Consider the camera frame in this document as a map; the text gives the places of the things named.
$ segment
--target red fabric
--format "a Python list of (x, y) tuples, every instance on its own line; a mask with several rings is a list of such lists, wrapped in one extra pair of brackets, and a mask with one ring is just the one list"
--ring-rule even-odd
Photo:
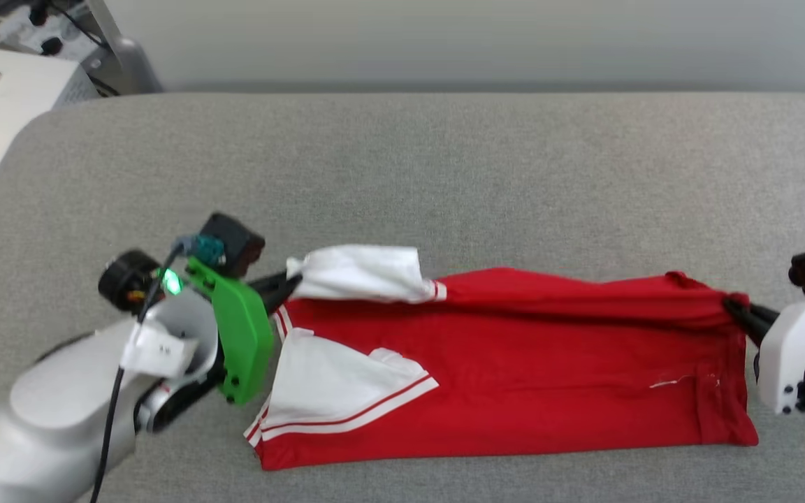
[(591, 284), (498, 268), (440, 281), (444, 302), (285, 305), (294, 327), (362, 353), (398, 351), (439, 388), (352, 432), (259, 442), (264, 469), (757, 444), (726, 293), (681, 273)]

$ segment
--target green plastic part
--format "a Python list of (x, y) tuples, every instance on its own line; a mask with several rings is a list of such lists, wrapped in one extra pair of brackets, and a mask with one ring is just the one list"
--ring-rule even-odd
[(185, 272), (199, 292), (210, 297), (223, 346), (226, 400), (244, 405), (259, 392), (272, 354), (272, 328), (259, 294), (242, 281), (219, 276), (189, 257)]

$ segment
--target green led indicator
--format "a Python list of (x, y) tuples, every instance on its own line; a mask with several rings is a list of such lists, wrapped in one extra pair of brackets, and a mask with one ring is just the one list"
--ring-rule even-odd
[(166, 270), (164, 272), (164, 280), (161, 284), (163, 284), (164, 290), (167, 290), (167, 292), (172, 293), (174, 296), (178, 296), (179, 292), (182, 292), (182, 278), (173, 270)]

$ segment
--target gray fabric surface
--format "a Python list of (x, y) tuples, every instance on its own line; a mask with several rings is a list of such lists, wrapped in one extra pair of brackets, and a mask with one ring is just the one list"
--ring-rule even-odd
[[(165, 95), (51, 112), (0, 167), (0, 397), (42, 350), (118, 318), (96, 292), (109, 258), (161, 255), (212, 210), (265, 235), (252, 276), (387, 243), (421, 249), (430, 276), (684, 270), (780, 308), (801, 298), (786, 267), (805, 251), (805, 96)], [(757, 448), (284, 472), (241, 436), (259, 404), (211, 395), (140, 437), (102, 500), (805, 501), (805, 419), (764, 410), (748, 375)]]

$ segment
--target floor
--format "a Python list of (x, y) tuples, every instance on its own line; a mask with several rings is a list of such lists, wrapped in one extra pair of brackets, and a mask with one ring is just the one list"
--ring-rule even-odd
[[(91, 15), (84, 16), (80, 18), (79, 21), (83, 25), (83, 28), (88, 29), (92, 33), (96, 35), (101, 33), (99, 26), (96, 25), (95, 19), (93, 19)], [(0, 49), (14, 50), (7, 47), (7, 45), (0, 45)], [(131, 81), (124, 75), (120, 68), (120, 61), (118, 61), (113, 54), (109, 54), (107, 57), (103, 58), (101, 66), (90, 71), (89, 74), (108, 83), (108, 85), (117, 89), (121, 94), (130, 94), (132, 92)]]

